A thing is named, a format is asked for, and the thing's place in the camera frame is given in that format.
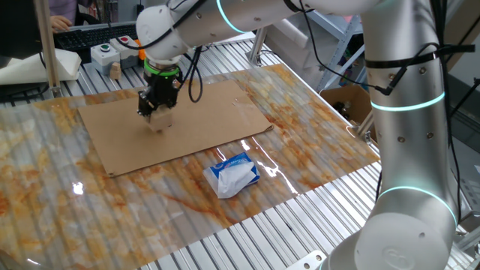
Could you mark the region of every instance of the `keyboard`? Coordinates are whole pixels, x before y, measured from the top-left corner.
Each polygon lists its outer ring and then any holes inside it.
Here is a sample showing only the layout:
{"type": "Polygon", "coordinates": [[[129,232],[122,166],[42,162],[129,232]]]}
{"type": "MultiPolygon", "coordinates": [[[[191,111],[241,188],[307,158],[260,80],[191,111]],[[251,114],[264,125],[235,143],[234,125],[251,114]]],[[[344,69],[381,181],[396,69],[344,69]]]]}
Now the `keyboard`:
{"type": "Polygon", "coordinates": [[[135,24],[113,26],[115,36],[108,27],[97,28],[92,30],[73,30],[55,34],[55,47],[76,52],[82,59],[82,63],[89,63],[92,61],[90,57],[90,48],[99,44],[105,44],[112,38],[118,38],[128,35],[136,40],[137,30],[135,24]]]}

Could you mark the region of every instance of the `green ring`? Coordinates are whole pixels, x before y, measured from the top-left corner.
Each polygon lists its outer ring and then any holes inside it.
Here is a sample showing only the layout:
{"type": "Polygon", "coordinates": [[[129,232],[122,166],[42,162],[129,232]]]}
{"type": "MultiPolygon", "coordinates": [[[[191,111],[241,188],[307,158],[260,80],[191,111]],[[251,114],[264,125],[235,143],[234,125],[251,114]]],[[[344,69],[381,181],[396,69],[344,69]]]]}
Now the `green ring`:
{"type": "Polygon", "coordinates": [[[151,74],[154,74],[154,75],[160,75],[160,76],[172,76],[172,75],[175,75],[177,74],[180,69],[177,67],[174,71],[170,71],[170,72],[162,72],[160,73],[159,70],[155,70],[153,69],[152,67],[150,67],[149,63],[147,63],[147,59],[145,59],[145,69],[150,72],[151,74]]]}

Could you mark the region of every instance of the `computer monitor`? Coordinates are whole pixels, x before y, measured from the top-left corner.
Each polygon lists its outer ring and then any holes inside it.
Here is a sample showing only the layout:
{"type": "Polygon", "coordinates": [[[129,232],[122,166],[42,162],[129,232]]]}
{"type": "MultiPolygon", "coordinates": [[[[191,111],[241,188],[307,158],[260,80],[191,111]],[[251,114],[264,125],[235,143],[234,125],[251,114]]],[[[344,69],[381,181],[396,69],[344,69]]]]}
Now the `computer monitor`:
{"type": "Polygon", "coordinates": [[[0,56],[25,59],[42,50],[33,0],[0,1],[0,56]]]}

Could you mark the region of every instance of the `metal pole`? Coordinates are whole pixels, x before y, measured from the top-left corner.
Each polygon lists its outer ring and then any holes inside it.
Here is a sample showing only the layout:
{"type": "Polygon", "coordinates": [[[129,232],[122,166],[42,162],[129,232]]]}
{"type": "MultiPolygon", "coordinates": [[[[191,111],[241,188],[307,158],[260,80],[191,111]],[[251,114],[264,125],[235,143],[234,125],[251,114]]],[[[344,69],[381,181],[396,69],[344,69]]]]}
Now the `metal pole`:
{"type": "Polygon", "coordinates": [[[55,55],[55,44],[53,43],[52,25],[50,23],[50,8],[48,0],[34,0],[34,3],[42,41],[46,75],[48,77],[50,91],[52,92],[53,97],[57,98],[61,96],[61,92],[57,58],[55,55]]]}
{"type": "Polygon", "coordinates": [[[262,64],[260,59],[260,53],[263,47],[263,42],[267,36],[267,28],[260,28],[256,31],[255,41],[253,42],[253,47],[250,52],[245,53],[247,55],[248,61],[252,65],[260,66],[262,64]]]}
{"type": "Polygon", "coordinates": [[[367,118],[358,127],[357,134],[360,136],[360,138],[365,139],[365,135],[370,129],[372,129],[373,126],[374,112],[372,111],[367,115],[367,118]]]}

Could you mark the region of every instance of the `white cloth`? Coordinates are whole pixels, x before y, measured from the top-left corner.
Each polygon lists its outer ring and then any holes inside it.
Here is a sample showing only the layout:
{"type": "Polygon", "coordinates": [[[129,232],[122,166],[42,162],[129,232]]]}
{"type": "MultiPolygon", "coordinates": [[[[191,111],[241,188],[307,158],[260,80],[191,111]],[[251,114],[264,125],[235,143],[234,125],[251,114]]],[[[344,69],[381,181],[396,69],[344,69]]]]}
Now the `white cloth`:
{"type": "MultiPolygon", "coordinates": [[[[81,59],[76,52],[55,49],[58,77],[61,81],[76,80],[81,59]]],[[[38,54],[23,60],[12,59],[0,69],[0,85],[47,82],[47,71],[38,54]]]]}

